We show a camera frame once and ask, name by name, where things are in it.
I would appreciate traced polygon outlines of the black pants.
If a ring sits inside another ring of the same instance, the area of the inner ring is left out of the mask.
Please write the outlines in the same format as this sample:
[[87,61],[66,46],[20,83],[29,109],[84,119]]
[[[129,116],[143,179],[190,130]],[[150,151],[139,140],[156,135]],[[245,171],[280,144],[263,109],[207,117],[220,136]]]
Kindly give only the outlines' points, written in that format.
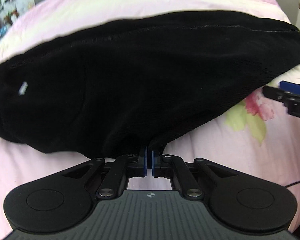
[[300,64],[295,26],[236,11],[118,20],[0,64],[0,137],[117,158],[165,145]]

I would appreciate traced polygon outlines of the pink floral bed duvet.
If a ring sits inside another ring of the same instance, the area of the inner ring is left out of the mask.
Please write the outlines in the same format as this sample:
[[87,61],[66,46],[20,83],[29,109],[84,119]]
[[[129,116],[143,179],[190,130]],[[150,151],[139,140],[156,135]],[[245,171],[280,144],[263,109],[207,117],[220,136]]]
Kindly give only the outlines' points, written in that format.
[[[177,10],[233,10],[288,22],[275,0],[45,0],[24,14],[0,41],[0,63],[40,42],[119,18],[141,18]],[[298,201],[289,227],[300,227],[300,119],[260,90],[215,120],[170,142],[165,153],[185,161],[206,158],[288,186]],[[3,211],[15,187],[75,166],[75,152],[44,154],[0,138],[0,239],[11,227]]]

